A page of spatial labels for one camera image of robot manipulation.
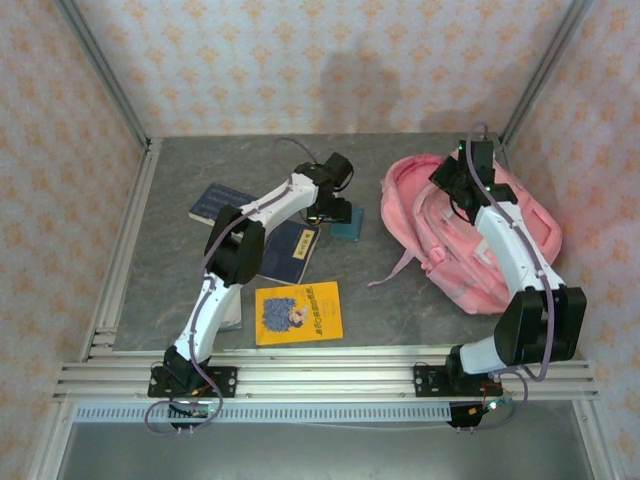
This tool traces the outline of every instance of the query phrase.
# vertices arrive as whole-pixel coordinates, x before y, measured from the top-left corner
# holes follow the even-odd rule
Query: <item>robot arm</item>
[[[334,153],[324,164],[299,165],[286,182],[262,198],[241,208],[227,205],[220,210],[205,248],[208,261],[198,300],[184,330],[164,355],[162,371],[171,385],[164,389],[167,396],[173,390],[191,392],[203,385],[192,356],[198,365],[206,365],[220,324],[239,310],[240,289],[258,274],[265,239],[278,225],[305,208],[309,223],[351,221],[351,204],[336,192],[352,175],[349,160]]]
[[[242,206],[240,211],[243,214],[255,212],[248,216],[248,220],[262,225],[264,238],[266,238],[278,225],[291,215],[299,210],[311,207],[316,202],[317,195],[318,187],[313,183],[313,180],[304,174],[294,173],[290,181],[284,182],[264,197]],[[264,204],[269,204],[269,206],[260,208],[260,206]],[[207,244],[207,251],[211,248],[212,243],[210,239]],[[210,285],[214,283],[219,286],[204,300]],[[198,329],[194,336],[195,359],[197,363],[202,363],[211,356],[213,341],[225,316],[229,313],[233,314],[237,312],[237,308],[231,307],[232,302],[240,301],[239,295],[242,284],[233,283],[228,286],[222,284],[222,279],[212,271],[205,274],[200,295],[196,301],[196,306],[201,305],[200,312],[198,313]],[[195,314],[196,309],[194,308],[187,325],[174,344],[177,353],[184,359],[189,359],[190,325],[193,322]]]
[[[469,145],[471,167],[466,158]],[[451,350],[446,363],[449,380],[455,383],[509,366],[540,363],[545,351],[550,351],[549,361],[571,359],[586,309],[582,289],[565,286],[527,230],[509,185],[495,184],[493,143],[460,142],[457,153],[458,160],[448,157],[430,179],[466,212],[491,247],[511,302],[492,336]],[[480,188],[490,192],[495,201],[490,202]],[[547,321],[549,315],[553,322]]]

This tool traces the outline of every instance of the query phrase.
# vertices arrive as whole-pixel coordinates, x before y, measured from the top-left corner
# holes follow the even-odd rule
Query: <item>white cable tray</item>
[[[76,423],[141,423],[150,404],[84,403],[78,406]],[[150,422],[192,419],[158,406]],[[216,422],[225,423],[360,423],[446,422],[451,420],[447,402],[243,404],[226,403]]]

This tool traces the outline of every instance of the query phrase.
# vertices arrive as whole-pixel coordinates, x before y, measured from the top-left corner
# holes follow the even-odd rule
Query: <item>aluminum frame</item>
[[[549,78],[551,78],[556,65],[560,61],[560,58],[562,58],[562,54],[567,50],[573,35],[582,23],[592,3],[593,0],[573,0],[571,5],[569,5],[558,30],[542,56],[522,97],[520,97],[505,129],[500,135],[500,141],[505,146],[505,154],[506,149],[514,142],[527,115],[533,110],[536,99],[540,96]]]
[[[144,129],[108,62],[102,54],[74,0],[55,0],[78,35],[82,48],[122,113],[131,134],[146,146]],[[513,142],[526,115],[577,30],[593,0],[574,0],[525,93],[501,135],[503,155]],[[76,409],[81,402],[144,403],[149,365],[162,352],[114,352],[118,317],[136,237],[151,187],[162,139],[152,139],[140,164],[121,232],[114,247],[93,325],[80,363],[64,365],[49,407],[43,434],[28,478],[55,479],[69,440]],[[415,403],[411,367],[415,362],[443,364],[449,347],[376,347],[331,349],[269,349],[223,352],[212,363],[240,368],[238,396],[230,403],[334,401]],[[521,392],[515,380],[505,386]],[[531,385],[532,401],[572,401],[591,467],[596,479],[623,478],[620,458],[598,386],[586,361],[552,364],[549,379]],[[451,400],[443,397],[434,401]]]
[[[127,128],[133,139],[138,143],[140,148],[146,148],[149,139],[144,131],[144,127],[140,123],[134,108],[131,106],[127,95],[120,86],[109,62],[105,58],[98,42],[96,41],[91,29],[87,24],[82,12],[78,8],[75,0],[54,0],[58,6],[60,13],[68,22],[69,27],[78,38],[80,46],[84,50],[87,59],[91,62],[96,74],[102,80],[107,93],[113,100],[116,108],[122,115],[123,120],[127,124]]]

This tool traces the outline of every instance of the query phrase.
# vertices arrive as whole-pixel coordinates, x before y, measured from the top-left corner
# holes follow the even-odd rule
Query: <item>blue book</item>
[[[213,226],[225,205],[241,207],[254,200],[256,197],[212,183],[189,209],[189,216]],[[319,227],[285,220],[265,241],[259,275],[285,285],[300,284],[319,235]]]

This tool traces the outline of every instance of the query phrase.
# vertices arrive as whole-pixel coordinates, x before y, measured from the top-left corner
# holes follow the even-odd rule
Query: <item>wall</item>
[[[0,2],[0,478],[77,361],[141,152],[50,0]]]
[[[516,173],[564,232],[558,264],[588,310],[595,361],[627,473],[640,478],[640,4],[591,7],[518,137]]]
[[[78,3],[168,136],[500,130],[570,1]]]

